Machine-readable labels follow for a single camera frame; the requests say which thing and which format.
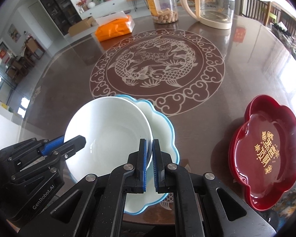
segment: stacked red dish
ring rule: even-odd
[[[244,119],[229,146],[229,168],[243,185],[246,202],[264,211],[296,181],[296,117],[272,97],[259,95]]]

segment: red flowers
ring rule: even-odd
[[[77,6],[84,6],[87,4],[87,0],[79,0],[79,2],[76,3]]]

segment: cardboard box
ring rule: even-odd
[[[88,28],[90,28],[92,26],[92,22],[94,21],[94,18],[88,17],[84,20],[81,20],[80,22],[76,23],[75,25],[71,26],[68,29],[68,33],[71,37],[81,33],[84,30],[87,30]]]

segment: blue gripper pad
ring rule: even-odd
[[[144,144],[144,166],[143,166],[143,190],[146,191],[147,185],[147,140]]]
[[[152,162],[153,162],[153,178],[155,182],[155,191],[158,192],[158,171],[157,171],[157,161],[155,156],[155,140],[152,141]]]
[[[53,150],[57,149],[61,145],[64,144],[65,136],[60,136],[52,141],[50,141],[48,144],[45,145],[44,149],[41,151],[41,154],[43,156],[49,155]]]

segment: dining table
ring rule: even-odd
[[[243,198],[228,166],[231,138],[257,95],[272,96],[296,116],[296,60],[268,28],[242,16],[234,16],[229,30],[205,26],[183,11],[170,24],[150,16],[134,23],[130,34],[103,42],[91,34],[51,58],[20,141],[29,131],[50,140],[63,135],[79,108],[99,97],[147,99],[174,127],[179,164],[199,175],[212,172]],[[64,177],[62,193],[74,184],[68,170]],[[173,225],[173,194],[140,214],[124,213],[123,220]]]

